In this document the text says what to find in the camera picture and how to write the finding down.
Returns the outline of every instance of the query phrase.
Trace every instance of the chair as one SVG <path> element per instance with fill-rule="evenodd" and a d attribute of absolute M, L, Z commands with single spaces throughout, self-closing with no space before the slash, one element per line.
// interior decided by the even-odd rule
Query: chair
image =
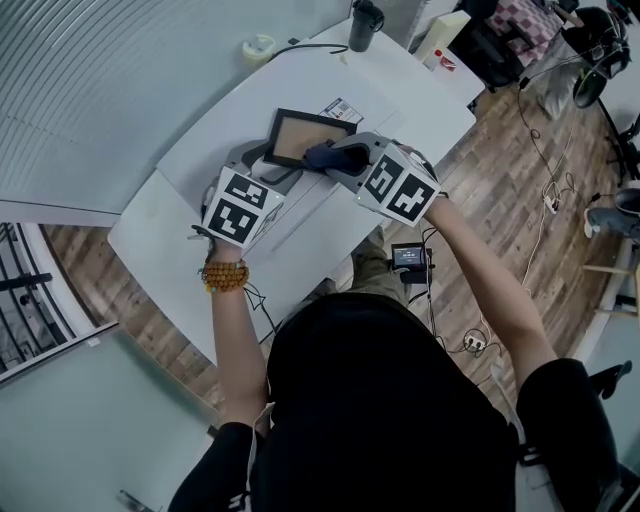
<path fill-rule="evenodd" d="M 485 20 L 496 10 L 497 0 L 463 0 L 460 8 L 471 20 L 449 45 L 449 49 L 495 92 L 519 80 L 524 66 L 507 42 L 522 37 L 517 30 L 500 36 Z"/>
<path fill-rule="evenodd" d="M 640 179 L 640 172 L 638 171 L 638 165 L 640 165 L 640 152 L 632 142 L 640 133 L 640 114 L 638 115 L 636 122 L 631 125 L 631 128 L 620 134 L 618 134 L 613 124 L 611 126 L 616 133 L 616 141 L 613 141 L 611 137 L 607 137 L 607 140 L 611 143 L 611 146 L 616 153 L 616 159 L 607 160 L 607 163 L 619 164 L 620 182 L 618 183 L 618 186 L 620 187 L 622 186 L 622 182 L 627 173 L 629 173 L 632 179 Z"/>
<path fill-rule="evenodd" d="M 598 265 L 582 265 L 582 268 L 584 270 L 591 270 L 593 272 L 606 272 L 608 274 L 621 274 L 624 276 L 633 277 L 633 280 L 635 282 L 636 297 L 640 297 L 640 261 L 636 263 L 636 268 L 633 270 L 627 270 L 627 269 L 618 268 L 618 267 L 601 267 Z M 635 308 L 636 308 L 635 312 L 622 311 L 617 309 L 610 310 L 610 309 L 602 309 L 602 308 L 596 308 L 596 312 L 605 313 L 611 316 L 635 318 L 638 321 L 638 327 L 640 327 L 640 309 L 638 308 L 638 300 L 636 298 L 636 300 L 634 301 L 635 304 L 631 304 L 632 300 L 633 299 L 631 299 L 630 301 L 627 301 L 626 303 L 630 305 L 635 305 Z"/>

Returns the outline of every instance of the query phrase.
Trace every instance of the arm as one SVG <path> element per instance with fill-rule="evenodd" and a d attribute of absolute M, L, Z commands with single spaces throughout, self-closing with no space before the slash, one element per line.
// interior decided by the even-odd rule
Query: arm
<path fill-rule="evenodd" d="M 531 297 L 451 201 L 437 198 L 425 218 L 451 247 L 480 310 L 509 351 L 520 389 L 531 373 L 557 358 Z"/>
<path fill-rule="evenodd" d="M 241 249 L 218 241 L 214 261 L 240 261 Z M 223 423 L 253 423 L 267 404 L 267 367 L 242 288 L 211 294 L 218 378 L 225 397 Z M 263 435 L 264 428 L 258 429 Z"/>
<path fill-rule="evenodd" d="M 562 7 L 560 7 L 557 3 L 552 3 L 551 4 L 551 8 L 555 11 L 555 13 L 560 16 L 560 18 L 562 18 L 564 21 L 569 21 L 571 22 L 574 26 L 578 27 L 578 28 L 582 28 L 584 27 L 584 23 L 582 22 L 582 20 L 580 18 L 578 18 L 577 16 L 574 16 L 573 14 L 569 14 L 567 11 L 565 11 Z"/>

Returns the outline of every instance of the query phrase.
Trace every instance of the tape roll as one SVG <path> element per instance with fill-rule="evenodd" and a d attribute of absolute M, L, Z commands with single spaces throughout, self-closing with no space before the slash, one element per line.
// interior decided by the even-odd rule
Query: tape roll
<path fill-rule="evenodd" d="M 271 36 L 258 34 L 242 44 L 242 55 L 253 66 L 261 66 L 275 53 L 276 42 Z"/>

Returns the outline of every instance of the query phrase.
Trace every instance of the beaded bracelet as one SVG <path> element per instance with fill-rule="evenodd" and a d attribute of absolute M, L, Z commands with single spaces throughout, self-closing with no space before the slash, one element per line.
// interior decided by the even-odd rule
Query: beaded bracelet
<path fill-rule="evenodd" d="M 244 260 L 238 263 L 208 262 L 202 269 L 202 282 L 208 292 L 230 292 L 243 288 L 249 280 L 249 267 Z"/>

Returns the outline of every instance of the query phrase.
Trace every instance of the black railing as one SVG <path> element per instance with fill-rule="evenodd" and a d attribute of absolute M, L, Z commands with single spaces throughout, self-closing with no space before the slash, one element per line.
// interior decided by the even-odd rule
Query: black railing
<path fill-rule="evenodd" d="M 25 270 L 17 231 L 23 234 L 20 226 L 0 224 L 0 374 L 67 341 L 38 297 L 50 297 L 52 276 Z"/>

